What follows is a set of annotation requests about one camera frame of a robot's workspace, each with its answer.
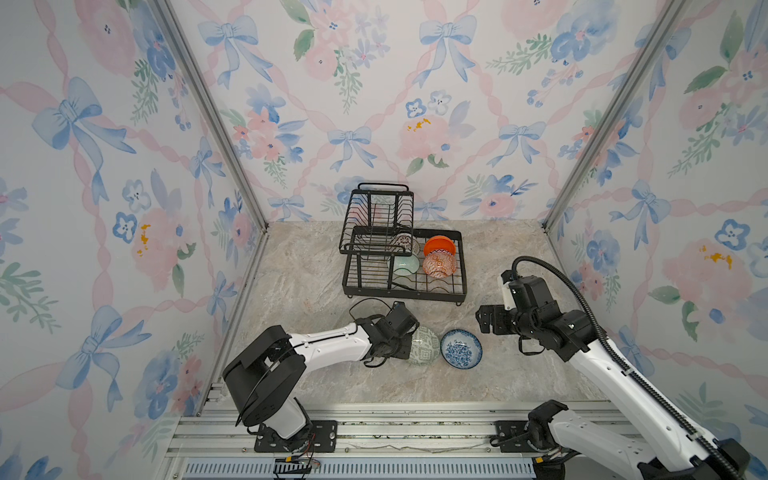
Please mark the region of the green white patterned bowl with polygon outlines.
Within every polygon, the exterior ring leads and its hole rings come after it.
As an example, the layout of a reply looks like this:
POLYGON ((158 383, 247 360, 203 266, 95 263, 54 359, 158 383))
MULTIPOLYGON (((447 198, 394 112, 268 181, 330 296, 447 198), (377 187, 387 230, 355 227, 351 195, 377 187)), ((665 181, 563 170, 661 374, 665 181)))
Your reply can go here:
POLYGON ((408 363, 417 366, 429 366, 440 356, 440 339, 438 336, 426 326, 418 327, 411 337, 408 363))

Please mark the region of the blue white floral bowl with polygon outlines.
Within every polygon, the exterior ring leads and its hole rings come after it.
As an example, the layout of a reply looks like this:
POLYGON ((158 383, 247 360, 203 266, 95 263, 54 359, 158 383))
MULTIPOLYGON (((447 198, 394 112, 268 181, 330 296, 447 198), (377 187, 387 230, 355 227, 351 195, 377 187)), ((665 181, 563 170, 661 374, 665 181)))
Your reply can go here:
POLYGON ((441 338, 440 351, 443 359, 459 370, 475 368, 483 356, 483 348, 478 338, 463 329, 445 333, 441 338))

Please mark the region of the mint green ribbed bowl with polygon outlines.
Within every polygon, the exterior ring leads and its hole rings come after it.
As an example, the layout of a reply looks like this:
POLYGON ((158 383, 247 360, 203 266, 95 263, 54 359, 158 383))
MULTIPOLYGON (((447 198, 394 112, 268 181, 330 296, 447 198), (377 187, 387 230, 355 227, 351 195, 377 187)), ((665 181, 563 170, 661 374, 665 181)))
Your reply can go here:
POLYGON ((395 256, 392 269, 395 276, 415 275, 420 269, 420 260, 413 255, 395 256))

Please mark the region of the red orange patterned bowl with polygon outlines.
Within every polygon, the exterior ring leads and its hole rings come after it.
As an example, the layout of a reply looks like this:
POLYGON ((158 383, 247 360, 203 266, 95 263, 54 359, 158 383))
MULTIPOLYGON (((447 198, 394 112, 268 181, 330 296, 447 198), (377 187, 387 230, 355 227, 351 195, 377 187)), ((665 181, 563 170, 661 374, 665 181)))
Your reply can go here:
POLYGON ((434 279, 450 277, 457 268, 455 255, 446 250, 434 250, 427 254, 422 262, 424 273, 434 279))

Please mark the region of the orange plastic bowl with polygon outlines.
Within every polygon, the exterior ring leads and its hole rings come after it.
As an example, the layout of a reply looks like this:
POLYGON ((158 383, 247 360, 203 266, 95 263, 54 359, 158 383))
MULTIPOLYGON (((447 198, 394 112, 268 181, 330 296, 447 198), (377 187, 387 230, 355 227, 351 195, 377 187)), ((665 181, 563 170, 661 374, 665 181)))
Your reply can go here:
POLYGON ((447 252, 454 256, 456 254, 456 246, 454 241, 449 237, 445 235, 435 235, 426 240, 423 251, 425 257, 435 251, 447 252))

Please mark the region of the white patterned lattice bowl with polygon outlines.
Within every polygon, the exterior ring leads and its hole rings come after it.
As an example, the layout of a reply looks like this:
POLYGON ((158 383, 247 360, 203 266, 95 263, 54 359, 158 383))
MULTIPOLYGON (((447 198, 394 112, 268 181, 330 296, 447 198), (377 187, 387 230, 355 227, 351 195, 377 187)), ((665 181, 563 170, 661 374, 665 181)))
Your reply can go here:
POLYGON ((419 242, 410 236, 403 237, 399 240, 399 244, 403 247, 407 247, 410 254, 413 256, 418 256, 421 252, 421 245, 419 242))

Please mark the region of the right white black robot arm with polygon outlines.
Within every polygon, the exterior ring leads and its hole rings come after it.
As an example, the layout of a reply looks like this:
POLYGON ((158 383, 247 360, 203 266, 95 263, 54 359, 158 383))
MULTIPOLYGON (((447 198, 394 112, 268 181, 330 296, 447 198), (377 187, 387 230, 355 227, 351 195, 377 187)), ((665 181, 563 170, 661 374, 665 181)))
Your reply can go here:
POLYGON ((750 454, 721 439, 673 405, 619 351, 575 285, 580 307, 564 313, 545 280, 511 270, 499 279, 500 305, 483 305, 476 319, 484 333, 533 340, 582 373, 636 428, 640 438, 588 421, 565 403, 548 400, 528 414, 521 434, 532 448, 581 454, 626 479, 741 479, 750 454))

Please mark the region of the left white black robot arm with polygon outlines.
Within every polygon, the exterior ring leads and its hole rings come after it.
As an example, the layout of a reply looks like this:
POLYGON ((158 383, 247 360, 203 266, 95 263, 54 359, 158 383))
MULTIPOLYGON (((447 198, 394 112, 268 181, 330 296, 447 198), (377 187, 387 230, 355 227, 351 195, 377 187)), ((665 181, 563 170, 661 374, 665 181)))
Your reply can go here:
POLYGON ((356 318, 335 330, 289 333, 274 325, 224 368, 222 378, 238 411, 237 426, 258 427, 285 443, 305 441, 312 422, 294 397, 298 383, 336 364, 406 360, 419 321, 402 302, 384 314, 356 318))

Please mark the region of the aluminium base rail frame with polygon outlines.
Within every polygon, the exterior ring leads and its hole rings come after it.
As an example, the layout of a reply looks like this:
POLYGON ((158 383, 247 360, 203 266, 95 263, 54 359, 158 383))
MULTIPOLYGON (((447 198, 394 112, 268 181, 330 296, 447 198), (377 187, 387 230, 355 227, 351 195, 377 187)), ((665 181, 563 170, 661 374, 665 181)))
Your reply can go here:
POLYGON ((256 453, 255 434, 214 404, 176 427, 159 479, 363 479, 534 477, 533 453, 490 445, 498 420, 524 420, 533 402, 308 404, 338 422, 333 453, 256 453))

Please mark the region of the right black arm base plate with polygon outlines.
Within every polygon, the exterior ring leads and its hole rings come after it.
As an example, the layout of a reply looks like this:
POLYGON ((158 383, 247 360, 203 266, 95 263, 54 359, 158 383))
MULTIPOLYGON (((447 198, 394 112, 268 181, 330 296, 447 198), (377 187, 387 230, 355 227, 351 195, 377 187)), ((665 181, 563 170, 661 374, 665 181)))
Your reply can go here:
POLYGON ((533 453, 537 449, 531 443, 528 422, 524 420, 498 420, 490 445, 501 453, 533 453))

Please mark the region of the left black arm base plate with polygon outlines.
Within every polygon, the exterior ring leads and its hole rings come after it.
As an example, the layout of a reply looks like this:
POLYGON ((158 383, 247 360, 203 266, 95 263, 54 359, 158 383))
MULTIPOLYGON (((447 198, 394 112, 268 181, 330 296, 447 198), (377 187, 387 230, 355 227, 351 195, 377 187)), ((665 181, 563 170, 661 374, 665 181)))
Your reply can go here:
POLYGON ((255 433, 253 450, 256 453, 333 453, 337 443, 338 422, 334 420, 309 421, 295 435, 284 439, 265 425, 255 433))

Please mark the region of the right aluminium corner post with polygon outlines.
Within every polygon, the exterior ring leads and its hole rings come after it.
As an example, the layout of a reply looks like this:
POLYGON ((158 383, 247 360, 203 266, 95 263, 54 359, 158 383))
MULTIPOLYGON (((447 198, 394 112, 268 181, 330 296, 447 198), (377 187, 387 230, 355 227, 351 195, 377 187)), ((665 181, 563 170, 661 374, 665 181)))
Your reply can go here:
POLYGON ((664 45, 671 38, 688 6, 689 1, 683 0, 664 1, 662 3, 660 13, 648 32, 646 43, 630 64, 625 80, 615 91, 602 120, 597 125, 593 139, 587 143, 583 154, 567 177, 562 190, 556 196, 554 206, 543 221, 543 229, 547 234, 556 229, 557 222, 564 215, 568 202, 576 193, 580 182, 591 168, 592 162, 632 102, 640 83, 651 72, 656 58, 661 55, 664 45))

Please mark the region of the aluminium corner post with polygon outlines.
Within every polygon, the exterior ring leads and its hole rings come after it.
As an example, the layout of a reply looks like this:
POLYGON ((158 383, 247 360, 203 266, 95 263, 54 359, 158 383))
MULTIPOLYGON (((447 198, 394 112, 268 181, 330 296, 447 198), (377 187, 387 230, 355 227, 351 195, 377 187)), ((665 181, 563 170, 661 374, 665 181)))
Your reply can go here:
POLYGON ((625 80, 615 91, 602 120, 597 125, 593 139, 587 143, 583 154, 567 177, 562 190, 556 196, 554 206, 543 221, 543 229, 547 234, 556 229, 557 222, 564 215, 568 202, 576 193, 580 182, 591 168, 592 162, 632 102, 640 83, 651 72, 656 58, 661 55, 664 45, 671 38, 688 6, 689 1, 683 0, 664 1, 662 3, 660 13, 648 32, 646 43, 630 64, 625 80))
POLYGON ((256 220, 258 230, 261 233, 266 233, 268 224, 265 216, 248 181, 246 170, 235 153, 232 141, 225 132, 224 123, 218 113, 211 92, 205 84, 203 72, 195 59, 183 28, 178 22, 171 2, 150 0, 148 4, 152 13, 157 17, 159 26, 169 42, 171 51, 177 56, 182 73, 189 82, 191 94, 201 109, 203 119, 210 127, 212 136, 221 150, 226 165, 234 176, 234 182, 243 195, 245 206, 256 220))

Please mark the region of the left aluminium corner post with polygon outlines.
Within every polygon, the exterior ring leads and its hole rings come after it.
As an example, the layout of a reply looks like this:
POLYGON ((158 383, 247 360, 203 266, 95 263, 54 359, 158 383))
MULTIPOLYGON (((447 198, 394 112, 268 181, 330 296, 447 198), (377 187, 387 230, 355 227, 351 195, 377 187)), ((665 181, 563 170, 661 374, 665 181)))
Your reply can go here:
POLYGON ((189 82, 191 94, 201 109, 203 119, 210 127, 212 136, 221 150, 226 165, 234 176, 234 182, 243 195, 245 206, 256 220, 258 230, 261 233, 266 233, 268 224, 265 216, 248 181, 246 170, 235 153, 232 141, 225 132, 224 123, 218 113, 211 92, 205 84, 203 72, 195 59, 183 28, 178 22, 171 2, 150 0, 148 4, 152 13, 157 17, 159 26, 169 42, 171 51, 177 56, 182 73, 189 82))

